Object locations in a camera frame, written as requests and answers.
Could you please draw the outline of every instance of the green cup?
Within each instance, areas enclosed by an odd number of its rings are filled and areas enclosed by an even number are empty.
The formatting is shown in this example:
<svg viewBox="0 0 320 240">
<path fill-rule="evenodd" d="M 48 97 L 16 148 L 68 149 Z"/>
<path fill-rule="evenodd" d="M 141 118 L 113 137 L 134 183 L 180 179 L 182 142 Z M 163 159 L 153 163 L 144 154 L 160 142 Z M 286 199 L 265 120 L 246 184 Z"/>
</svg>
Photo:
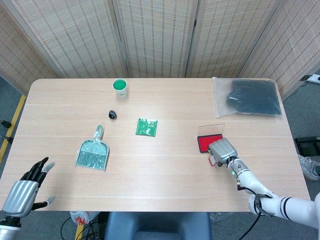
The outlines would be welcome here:
<svg viewBox="0 0 320 240">
<path fill-rule="evenodd" d="M 120 98 L 125 98 L 128 95 L 127 82 L 123 78 L 114 80 L 112 86 Z"/>
</svg>

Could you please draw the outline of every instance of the robotic hand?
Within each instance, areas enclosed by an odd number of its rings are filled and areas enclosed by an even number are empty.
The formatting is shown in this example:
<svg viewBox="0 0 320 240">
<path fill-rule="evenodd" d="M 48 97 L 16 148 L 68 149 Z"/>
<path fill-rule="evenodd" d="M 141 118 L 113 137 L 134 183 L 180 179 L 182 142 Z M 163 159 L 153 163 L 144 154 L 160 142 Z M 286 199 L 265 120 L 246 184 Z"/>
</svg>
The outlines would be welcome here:
<svg viewBox="0 0 320 240">
<path fill-rule="evenodd" d="M 47 173 L 55 165 L 51 162 L 44 167 L 48 157 L 37 162 L 30 171 L 16 181 L 2 207 L 6 218 L 0 220 L 0 240 L 14 240 L 21 228 L 20 218 L 27 216 L 31 210 L 48 206 L 55 200 L 55 196 L 46 201 L 36 202 L 35 199 Z"/>
<path fill-rule="evenodd" d="M 253 214 L 276 216 L 320 229 L 320 193 L 315 201 L 287 196 L 278 197 L 266 188 L 238 158 L 236 149 L 226 138 L 211 143 L 208 151 L 211 154 L 212 163 L 217 164 L 218 167 L 226 164 L 236 179 L 238 191 L 245 190 L 251 194 L 248 205 Z"/>
</svg>

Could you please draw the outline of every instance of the woven folding screen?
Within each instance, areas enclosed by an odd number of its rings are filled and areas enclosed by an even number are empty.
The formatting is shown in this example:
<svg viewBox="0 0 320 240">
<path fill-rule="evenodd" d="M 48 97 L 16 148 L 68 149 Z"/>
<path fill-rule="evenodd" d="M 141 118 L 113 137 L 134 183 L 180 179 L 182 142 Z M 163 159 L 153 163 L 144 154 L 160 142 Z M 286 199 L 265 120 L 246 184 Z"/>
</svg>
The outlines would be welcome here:
<svg viewBox="0 0 320 240">
<path fill-rule="evenodd" d="M 0 74 L 24 95 L 35 80 L 56 78 L 2 6 L 0 19 Z"/>
<path fill-rule="evenodd" d="M 65 78 L 125 77 L 107 0 L 10 0 Z"/>
<path fill-rule="evenodd" d="M 188 78 L 237 77 L 278 0 L 204 0 Z"/>
<path fill-rule="evenodd" d="M 303 72 L 320 63 L 319 39 L 320 2 L 287 0 L 267 25 L 240 76 L 275 79 L 284 96 L 302 77 L 299 74 L 310 74 Z"/>
<path fill-rule="evenodd" d="M 185 76 L 197 0 L 113 0 L 134 78 Z"/>
</svg>

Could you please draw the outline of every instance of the dustpan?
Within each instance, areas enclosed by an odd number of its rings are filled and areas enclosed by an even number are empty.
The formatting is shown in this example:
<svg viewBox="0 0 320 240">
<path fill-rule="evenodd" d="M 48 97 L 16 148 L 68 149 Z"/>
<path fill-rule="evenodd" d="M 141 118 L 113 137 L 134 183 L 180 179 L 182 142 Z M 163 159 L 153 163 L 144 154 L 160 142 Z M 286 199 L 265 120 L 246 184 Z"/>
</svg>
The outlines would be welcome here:
<svg viewBox="0 0 320 240">
<path fill-rule="evenodd" d="M 109 154 L 108 145 L 101 140 L 104 128 L 99 125 L 93 139 L 82 143 L 76 157 L 76 165 L 92 169 L 105 170 Z"/>
</svg>

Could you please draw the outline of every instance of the wooden table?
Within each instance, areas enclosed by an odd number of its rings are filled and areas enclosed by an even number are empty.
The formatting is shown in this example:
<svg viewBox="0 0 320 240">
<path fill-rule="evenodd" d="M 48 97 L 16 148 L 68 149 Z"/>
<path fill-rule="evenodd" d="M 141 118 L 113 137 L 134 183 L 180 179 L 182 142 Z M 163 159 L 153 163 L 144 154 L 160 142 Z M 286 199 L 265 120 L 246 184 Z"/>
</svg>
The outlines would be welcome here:
<svg viewBox="0 0 320 240">
<path fill-rule="evenodd" d="M 198 127 L 225 124 L 223 136 L 261 182 L 279 196 L 309 199 L 285 111 L 282 117 L 216 118 L 211 78 L 40 79 L 33 83 L 0 181 L 2 206 L 13 185 L 48 156 L 55 166 L 37 195 L 56 211 L 247 212 L 226 167 L 199 153 Z M 117 119 L 108 117 L 109 110 Z M 158 120 L 156 137 L 136 135 L 138 118 Z M 81 143 L 97 125 L 110 154 L 106 171 L 76 166 Z"/>
</svg>

